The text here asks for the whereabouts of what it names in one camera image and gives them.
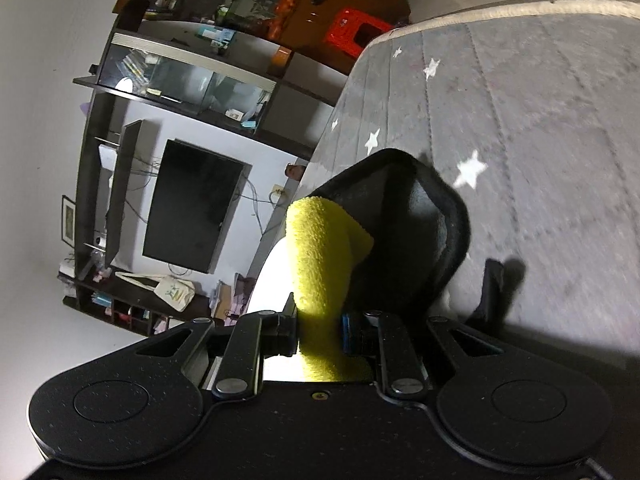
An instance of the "screw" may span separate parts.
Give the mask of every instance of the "screw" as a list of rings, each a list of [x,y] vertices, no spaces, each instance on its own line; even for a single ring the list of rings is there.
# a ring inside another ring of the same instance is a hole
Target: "screw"
[[[228,379],[222,379],[216,384],[216,390],[221,394],[239,394],[244,392],[248,384],[242,379],[236,379],[231,377]]]
[[[391,384],[391,389],[396,394],[417,394],[424,389],[424,385],[418,379],[398,379]]]

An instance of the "cream blanket trim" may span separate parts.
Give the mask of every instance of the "cream blanket trim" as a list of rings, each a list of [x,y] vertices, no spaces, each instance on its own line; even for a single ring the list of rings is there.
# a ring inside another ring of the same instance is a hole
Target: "cream blanket trim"
[[[640,4],[616,0],[551,0],[463,10],[462,12],[433,18],[425,22],[414,23],[407,27],[396,28],[396,30],[373,39],[367,45],[367,48],[393,38],[402,38],[402,36],[413,34],[414,32],[447,27],[458,23],[482,22],[495,18],[515,18],[518,16],[543,16],[545,14],[602,14],[604,16],[625,16],[627,18],[640,19]]]

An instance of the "power outlet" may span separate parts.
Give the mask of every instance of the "power outlet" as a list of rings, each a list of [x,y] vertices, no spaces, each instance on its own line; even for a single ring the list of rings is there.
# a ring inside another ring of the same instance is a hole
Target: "power outlet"
[[[278,184],[274,184],[271,189],[271,194],[281,196],[285,193],[284,188],[282,186],[278,186]]]

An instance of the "yellow object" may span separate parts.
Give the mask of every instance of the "yellow object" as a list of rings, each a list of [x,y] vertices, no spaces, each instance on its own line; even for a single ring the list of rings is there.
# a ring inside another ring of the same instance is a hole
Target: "yellow object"
[[[305,380],[368,380],[366,361],[342,353],[340,318],[351,271],[373,238],[339,205],[318,197],[291,204],[286,229]]]

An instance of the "television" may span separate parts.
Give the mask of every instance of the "television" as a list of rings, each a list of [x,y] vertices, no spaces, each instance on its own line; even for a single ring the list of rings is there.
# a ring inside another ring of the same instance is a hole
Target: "television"
[[[209,272],[244,164],[168,140],[146,225],[143,256]]]

